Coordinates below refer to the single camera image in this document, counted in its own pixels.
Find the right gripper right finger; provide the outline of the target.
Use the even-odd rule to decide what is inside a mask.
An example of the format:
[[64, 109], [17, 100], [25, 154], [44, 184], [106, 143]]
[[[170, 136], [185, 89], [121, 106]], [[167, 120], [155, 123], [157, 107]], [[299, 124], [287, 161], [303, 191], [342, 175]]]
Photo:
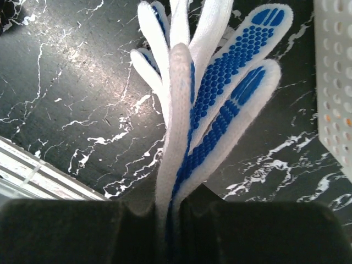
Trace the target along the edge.
[[351, 245], [319, 203], [228, 202], [199, 186], [180, 207], [184, 263], [351, 263]]

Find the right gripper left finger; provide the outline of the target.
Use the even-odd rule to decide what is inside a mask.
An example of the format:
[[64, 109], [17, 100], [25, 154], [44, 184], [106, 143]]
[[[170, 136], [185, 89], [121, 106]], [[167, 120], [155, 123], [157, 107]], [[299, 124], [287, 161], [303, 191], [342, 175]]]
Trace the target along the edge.
[[166, 263], [153, 200], [10, 200], [1, 263]]

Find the white plastic storage basket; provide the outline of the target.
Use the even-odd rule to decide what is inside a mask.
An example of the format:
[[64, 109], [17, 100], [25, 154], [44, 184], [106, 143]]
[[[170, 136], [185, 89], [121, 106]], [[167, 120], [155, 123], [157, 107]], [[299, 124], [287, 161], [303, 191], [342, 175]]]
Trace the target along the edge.
[[351, 178], [351, 1], [314, 1], [318, 137]]

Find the white knit glove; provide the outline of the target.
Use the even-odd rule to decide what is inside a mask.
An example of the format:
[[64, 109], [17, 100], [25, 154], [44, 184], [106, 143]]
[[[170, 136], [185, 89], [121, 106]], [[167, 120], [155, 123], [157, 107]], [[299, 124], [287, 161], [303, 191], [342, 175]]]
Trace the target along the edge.
[[205, 1], [193, 36], [188, 1], [171, 1], [171, 18], [158, 1], [137, 7], [140, 29], [151, 51], [133, 49], [138, 74], [157, 95], [166, 126], [155, 203], [159, 220], [167, 217], [176, 175], [189, 144], [190, 111], [205, 69], [227, 27], [233, 1]]
[[287, 4], [256, 7], [204, 65], [184, 44], [173, 47], [173, 122], [156, 185], [158, 235], [167, 245], [179, 234], [182, 201], [225, 160], [278, 86], [281, 68], [268, 55], [293, 17]]

